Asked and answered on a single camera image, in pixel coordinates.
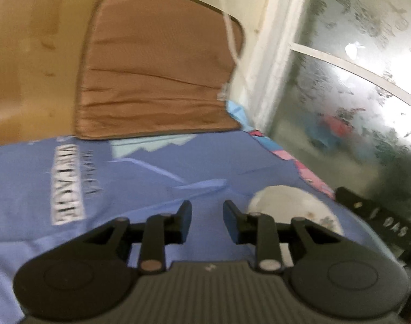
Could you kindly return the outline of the white floral deep plate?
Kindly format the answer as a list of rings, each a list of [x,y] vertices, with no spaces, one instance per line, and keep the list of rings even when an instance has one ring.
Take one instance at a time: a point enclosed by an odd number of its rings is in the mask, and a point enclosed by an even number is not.
[[[248,213],[273,217],[275,222],[289,224],[292,218],[304,217],[332,232],[344,235],[341,223],[332,210],[317,197],[296,187],[276,185],[257,192]]]

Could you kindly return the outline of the blue printed tablecloth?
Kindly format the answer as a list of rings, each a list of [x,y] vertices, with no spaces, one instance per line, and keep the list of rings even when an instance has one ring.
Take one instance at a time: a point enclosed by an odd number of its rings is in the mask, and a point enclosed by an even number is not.
[[[235,245],[222,218],[232,200],[246,210],[256,193],[284,185],[324,203],[304,214],[383,254],[388,248],[359,218],[334,201],[332,190],[279,144],[241,123],[232,132],[86,141],[72,136],[0,146],[0,323],[23,313],[13,276],[28,260],[117,217],[133,223],[176,212],[191,201],[186,243],[167,248],[167,261],[253,260]]]

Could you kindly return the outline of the frosted floral glass door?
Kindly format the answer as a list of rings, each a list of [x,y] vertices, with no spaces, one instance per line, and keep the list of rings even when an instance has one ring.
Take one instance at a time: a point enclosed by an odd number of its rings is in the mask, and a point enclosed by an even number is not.
[[[268,33],[255,125],[411,221],[411,0],[278,0]]]

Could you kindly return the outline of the brown seat cushion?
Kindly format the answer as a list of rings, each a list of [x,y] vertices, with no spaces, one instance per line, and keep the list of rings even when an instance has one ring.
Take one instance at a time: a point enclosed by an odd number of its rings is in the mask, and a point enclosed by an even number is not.
[[[224,13],[198,0],[98,0],[82,49],[74,133],[109,140],[238,130]]]

